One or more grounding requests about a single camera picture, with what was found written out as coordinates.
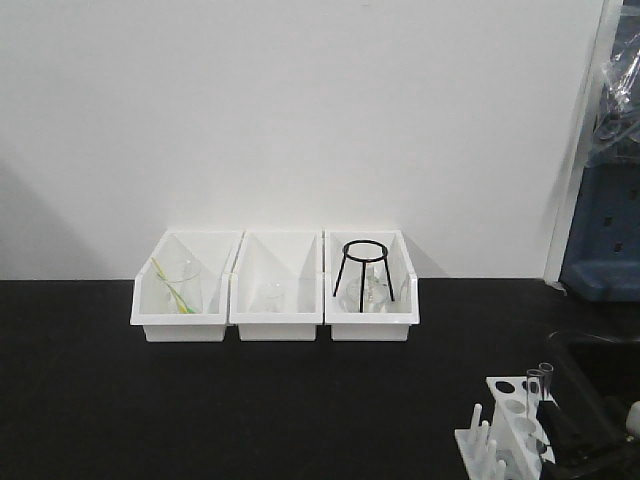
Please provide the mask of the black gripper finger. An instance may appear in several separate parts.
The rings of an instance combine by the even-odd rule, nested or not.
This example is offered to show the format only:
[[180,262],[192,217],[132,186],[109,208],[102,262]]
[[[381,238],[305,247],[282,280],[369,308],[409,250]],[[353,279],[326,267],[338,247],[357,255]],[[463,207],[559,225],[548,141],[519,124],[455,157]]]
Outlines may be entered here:
[[550,480],[583,480],[596,479],[600,475],[600,467],[593,465],[561,466],[545,461],[543,478]]
[[561,408],[550,400],[542,400],[536,419],[551,445],[555,463],[559,466],[577,465],[585,449],[585,435]]

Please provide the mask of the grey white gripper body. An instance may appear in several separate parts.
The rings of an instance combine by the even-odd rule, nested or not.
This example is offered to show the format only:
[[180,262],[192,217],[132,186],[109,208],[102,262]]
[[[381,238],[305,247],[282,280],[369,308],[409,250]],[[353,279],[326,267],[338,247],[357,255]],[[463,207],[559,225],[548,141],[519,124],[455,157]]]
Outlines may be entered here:
[[606,397],[615,435],[580,432],[572,438],[569,479],[639,478],[639,400]]

